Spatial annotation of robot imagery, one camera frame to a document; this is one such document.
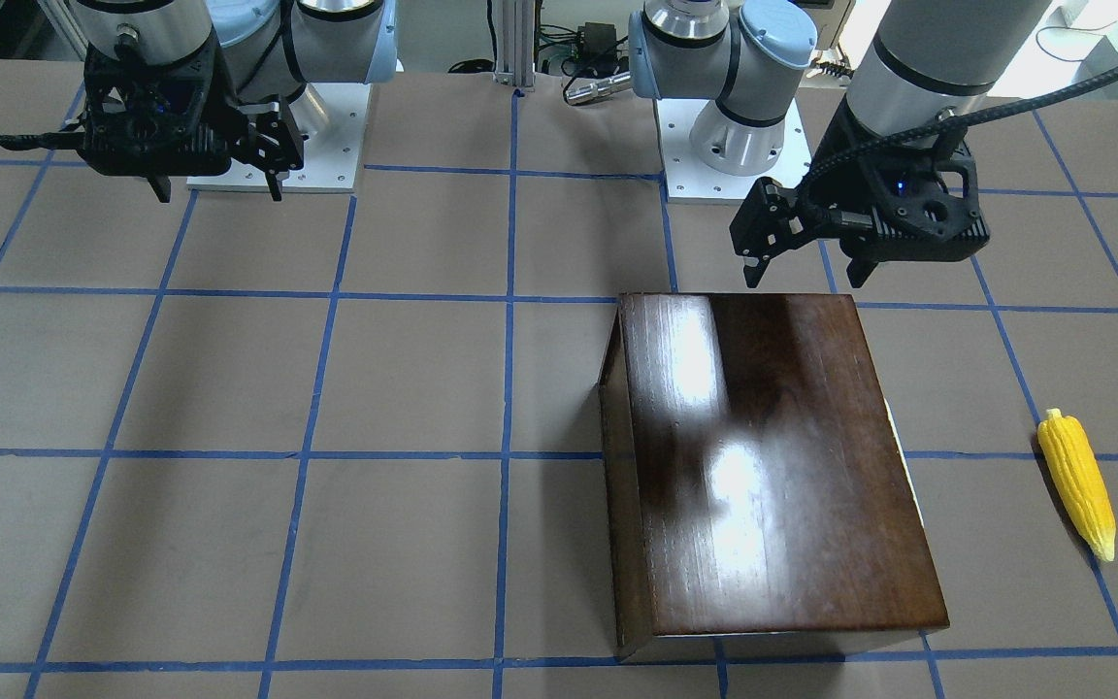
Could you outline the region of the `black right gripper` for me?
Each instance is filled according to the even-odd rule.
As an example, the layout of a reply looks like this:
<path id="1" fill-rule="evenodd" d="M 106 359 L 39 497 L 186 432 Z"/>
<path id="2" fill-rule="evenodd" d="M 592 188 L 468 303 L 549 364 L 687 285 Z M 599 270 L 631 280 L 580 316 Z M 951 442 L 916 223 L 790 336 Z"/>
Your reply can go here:
<path id="1" fill-rule="evenodd" d="M 146 65 L 133 46 L 88 49 L 80 114 L 57 132 L 0 134 L 4 150 L 73 150 L 94 172 L 142 178 L 159 202 L 172 199 L 172 177 L 221 176 L 234 159 L 266 173 L 282 202 L 285 173 L 305 168 L 305 136 L 285 97 L 234 107 L 217 46 L 200 46 L 169 65 Z"/>

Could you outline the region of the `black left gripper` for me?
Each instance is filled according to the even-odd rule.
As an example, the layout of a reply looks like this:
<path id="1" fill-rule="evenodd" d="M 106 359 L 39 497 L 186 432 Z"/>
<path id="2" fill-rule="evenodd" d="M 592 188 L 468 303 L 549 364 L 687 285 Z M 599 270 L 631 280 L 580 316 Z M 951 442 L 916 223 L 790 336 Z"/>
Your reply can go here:
<path id="1" fill-rule="evenodd" d="M 959 262 L 991 242 L 982 215 L 976 162 L 964 129 L 923 138 L 922 147 L 884 147 L 819 174 L 805 193 L 805 235 L 836 239 L 861 287 L 879 264 Z M 759 178 L 729 225 L 745 283 L 759 287 L 764 264 L 807 238 L 793 209 L 796 193 Z"/>

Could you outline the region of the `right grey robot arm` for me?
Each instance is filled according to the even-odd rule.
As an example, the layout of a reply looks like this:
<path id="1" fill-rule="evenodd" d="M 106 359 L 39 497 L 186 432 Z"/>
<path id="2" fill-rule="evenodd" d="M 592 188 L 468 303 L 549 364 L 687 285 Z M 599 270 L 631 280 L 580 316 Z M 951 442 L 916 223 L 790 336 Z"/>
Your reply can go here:
<path id="1" fill-rule="evenodd" d="M 350 193 L 370 85 L 398 72 L 394 1 L 74 1 L 84 105 L 4 150 L 69 150 L 142 179 L 159 202 L 195 189 Z"/>

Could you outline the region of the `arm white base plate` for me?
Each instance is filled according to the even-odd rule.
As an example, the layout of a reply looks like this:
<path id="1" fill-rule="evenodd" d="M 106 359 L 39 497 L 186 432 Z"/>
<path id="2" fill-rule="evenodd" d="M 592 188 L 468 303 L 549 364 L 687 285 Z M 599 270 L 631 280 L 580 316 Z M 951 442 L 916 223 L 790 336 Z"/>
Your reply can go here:
<path id="1" fill-rule="evenodd" d="M 659 100 L 655 112 L 671 202 L 738 204 L 759 178 L 794 187 L 811 167 L 796 102 L 768 127 L 737 123 L 705 100 Z"/>
<path id="2" fill-rule="evenodd" d="M 305 136 L 305 168 L 280 181 L 283 193 L 356 193 L 372 86 L 307 83 L 287 103 Z"/>

